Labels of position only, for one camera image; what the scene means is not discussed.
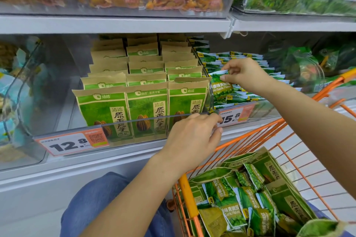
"shopping cart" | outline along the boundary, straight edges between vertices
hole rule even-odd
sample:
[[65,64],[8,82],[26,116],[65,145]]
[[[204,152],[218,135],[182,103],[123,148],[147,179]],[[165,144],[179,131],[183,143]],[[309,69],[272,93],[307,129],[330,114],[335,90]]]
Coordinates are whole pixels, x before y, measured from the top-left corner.
[[[313,99],[320,101],[327,98],[330,91],[355,77],[356,69],[342,74],[316,94]],[[344,105],[344,101],[345,99],[340,99],[329,107],[333,109],[342,107],[356,118],[356,113]],[[184,236],[204,237],[198,220],[199,212],[188,179],[210,170],[232,156],[253,152],[262,146],[269,149],[270,153],[277,159],[318,217],[329,217],[333,220],[342,221],[354,219],[354,221],[349,222],[356,223],[356,200],[331,176],[281,118],[218,146],[214,154],[205,163],[180,177],[178,184],[175,184],[172,188],[172,193]],[[184,206],[189,213],[189,217],[185,214]],[[191,232],[190,228],[192,227],[189,227],[189,224],[196,229],[195,234]]]

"leg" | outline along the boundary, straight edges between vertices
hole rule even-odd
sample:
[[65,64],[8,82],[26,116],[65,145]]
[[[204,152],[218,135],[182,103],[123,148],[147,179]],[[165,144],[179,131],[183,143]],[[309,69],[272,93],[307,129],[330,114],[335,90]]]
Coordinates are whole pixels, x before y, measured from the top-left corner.
[[[78,237],[128,184],[129,181],[124,176],[114,172],[87,183],[74,196],[63,213],[60,237]],[[165,204],[164,200],[154,215],[145,237],[174,236]]]

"supermarket shelf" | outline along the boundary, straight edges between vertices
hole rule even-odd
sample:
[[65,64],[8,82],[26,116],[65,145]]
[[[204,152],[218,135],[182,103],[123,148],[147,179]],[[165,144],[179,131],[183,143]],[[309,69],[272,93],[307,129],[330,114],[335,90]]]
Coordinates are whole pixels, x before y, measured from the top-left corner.
[[225,33],[230,19],[0,16],[0,34]]
[[230,12],[234,18],[231,32],[239,31],[356,31],[355,18],[305,15],[248,15]]

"barcode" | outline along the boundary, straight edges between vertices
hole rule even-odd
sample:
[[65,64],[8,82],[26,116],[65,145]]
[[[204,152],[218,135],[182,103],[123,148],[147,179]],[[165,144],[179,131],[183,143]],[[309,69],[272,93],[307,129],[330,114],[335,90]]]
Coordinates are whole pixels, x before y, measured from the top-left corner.
[[89,134],[88,135],[90,140],[93,142],[93,143],[98,143],[98,142],[104,142],[105,139],[103,138],[103,135],[101,133],[99,134]]

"hand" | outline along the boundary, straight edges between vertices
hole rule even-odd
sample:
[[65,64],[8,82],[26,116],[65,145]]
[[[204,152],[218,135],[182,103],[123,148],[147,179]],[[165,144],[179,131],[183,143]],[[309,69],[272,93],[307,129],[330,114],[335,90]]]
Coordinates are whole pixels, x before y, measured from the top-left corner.
[[166,145],[157,155],[168,162],[168,170],[176,174],[176,180],[215,151],[223,132],[219,127],[211,135],[218,122],[222,122],[220,115],[196,113],[174,124]]
[[222,81],[239,84],[248,92],[258,96],[264,96],[265,91],[270,90],[274,84],[278,83],[251,58],[230,60],[221,68],[221,70],[224,69],[229,70],[229,75],[221,75]]

